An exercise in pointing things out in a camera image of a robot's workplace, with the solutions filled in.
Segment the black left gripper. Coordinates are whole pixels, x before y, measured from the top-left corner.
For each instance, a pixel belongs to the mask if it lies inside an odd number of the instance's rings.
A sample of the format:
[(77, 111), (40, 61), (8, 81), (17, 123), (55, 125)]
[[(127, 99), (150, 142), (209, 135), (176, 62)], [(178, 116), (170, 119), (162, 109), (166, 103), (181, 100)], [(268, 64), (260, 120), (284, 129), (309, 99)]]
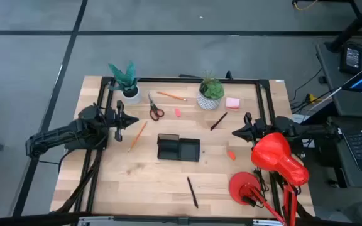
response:
[(117, 141), (122, 141), (123, 137), (121, 135), (121, 129), (126, 129), (130, 125), (139, 121), (137, 117), (129, 116), (127, 114), (123, 114), (123, 122), (122, 113), (123, 113), (124, 104), (121, 100), (117, 101), (117, 110), (114, 110), (111, 106), (106, 107), (106, 123), (108, 128), (115, 127), (116, 131), (114, 133), (114, 138)]

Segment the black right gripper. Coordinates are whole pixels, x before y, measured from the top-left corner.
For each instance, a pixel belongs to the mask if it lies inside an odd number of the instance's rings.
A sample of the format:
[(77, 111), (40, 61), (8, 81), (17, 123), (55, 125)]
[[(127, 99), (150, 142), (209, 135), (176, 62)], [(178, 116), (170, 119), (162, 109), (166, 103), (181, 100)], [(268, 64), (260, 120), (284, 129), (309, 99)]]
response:
[(244, 122), (246, 123), (241, 129), (233, 131), (232, 135), (239, 137), (247, 142), (252, 141), (256, 143), (257, 139), (261, 139), (270, 133), (271, 126), (267, 125), (264, 119), (255, 119), (252, 122), (252, 116), (249, 112), (244, 115)]

